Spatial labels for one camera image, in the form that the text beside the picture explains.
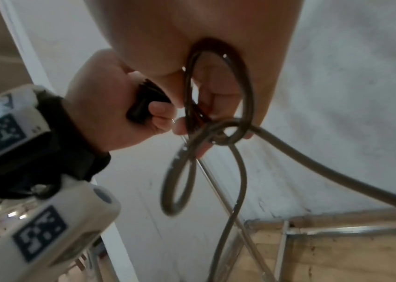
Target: hand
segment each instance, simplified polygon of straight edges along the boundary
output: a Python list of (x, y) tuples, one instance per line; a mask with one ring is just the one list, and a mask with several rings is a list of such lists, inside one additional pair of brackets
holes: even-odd
[(151, 102), (153, 117), (144, 125), (125, 115), (136, 101), (138, 84), (144, 80), (112, 50), (95, 53), (71, 81), (63, 107), (86, 140), (99, 152), (138, 144), (167, 132), (176, 117), (174, 105)]
[[(302, 5), (301, 0), (86, 0), (112, 47), (131, 68), (158, 84), (183, 106), (183, 72), (190, 47), (201, 38), (221, 39), (236, 48), (251, 76), (254, 123), (263, 121)], [(213, 119), (232, 117), (240, 92), (223, 61), (198, 60), (193, 75), (199, 107)], [(173, 128), (186, 134), (185, 121)]]

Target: black handle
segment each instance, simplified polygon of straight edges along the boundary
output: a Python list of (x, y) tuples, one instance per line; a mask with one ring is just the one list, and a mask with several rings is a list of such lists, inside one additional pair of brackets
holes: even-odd
[(136, 102), (127, 112), (127, 119), (137, 124), (144, 124), (152, 114), (148, 111), (148, 104), (153, 101), (171, 103), (167, 95), (152, 81), (146, 79), (139, 85)]

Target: coiled cord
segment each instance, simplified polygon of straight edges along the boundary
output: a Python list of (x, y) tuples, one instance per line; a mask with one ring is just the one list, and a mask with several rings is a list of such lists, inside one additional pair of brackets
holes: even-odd
[[(211, 52), (216, 54), (229, 66), (233, 72), (235, 79), (237, 80), (241, 89), (243, 98), (243, 115), (241, 118), (234, 118), (225, 121), (212, 121), (204, 113), (202, 113), (198, 106), (193, 102), (191, 95), (191, 78), (193, 74), (193, 68), (199, 56), (203, 52)], [(207, 280), (208, 282), (214, 281), (218, 262), (223, 252), (224, 245), (229, 236), (229, 232), (240, 212), (244, 197), (246, 195), (246, 168), (240, 153), (235, 147), (235, 143), (243, 138), (243, 136), (245, 136), (249, 131), (269, 142), (279, 151), (306, 168), (314, 171), (315, 173), (351, 190), (396, 207), (396, 194), (363, 183), (359, 180), (334, 171), (290, 147), (285, 142), (278, 139), (273, 134), (265, 131), (261, 127), (253, 125), (252, 119), (254, 116), (254, 93), (249, 80), (247, 68), (238, 53), (231, 46), (220, 40), (203, 39), (192, 47), (187, 64), (185, 66), (184, 106), (186, 128), (189, 135), (189, 140), (178, 151), (165, 176), (161, 193), (161, 207), (163, 212), (169, 216), (174, 216), (180, 213), (181, 210), (187, 205), (195, 183), (197, 168), (196, 153), (204, 143), (210, 142), (220, 146), (228, 146), (240, 169), (240, 193), (215, 250)], [(224, 134), (224, 130), (229, 127), (236, 127), (237, 130), (232, 135), (227, 136)], [(183, 193), (179, 197), (179, 200), (175, 202), (174, 196), (176, 186), (187, 162), (190, 163), (187, 183)]]

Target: wooden floor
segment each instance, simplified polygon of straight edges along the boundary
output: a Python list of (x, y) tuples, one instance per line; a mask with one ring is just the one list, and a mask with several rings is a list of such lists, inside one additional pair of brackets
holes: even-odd
[[(278, 229), (252, 235), (271, 270), (280, 236)], [(289, 239), (282, 273), (286, 282), (396, 282), (396, 235)], [(227, 282), (261, 281), (243, 248)]]

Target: wooden surface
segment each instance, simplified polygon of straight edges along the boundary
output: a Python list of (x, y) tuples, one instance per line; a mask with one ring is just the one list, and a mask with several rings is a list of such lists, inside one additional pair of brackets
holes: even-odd
[[(257, 230), (252, 238), (274, 270), (280, 230)], [(286, 282), (396, 282), (396, 235), (288, 239), (282, 273)], [(246, 248), (227, 281), (262, 281)]]

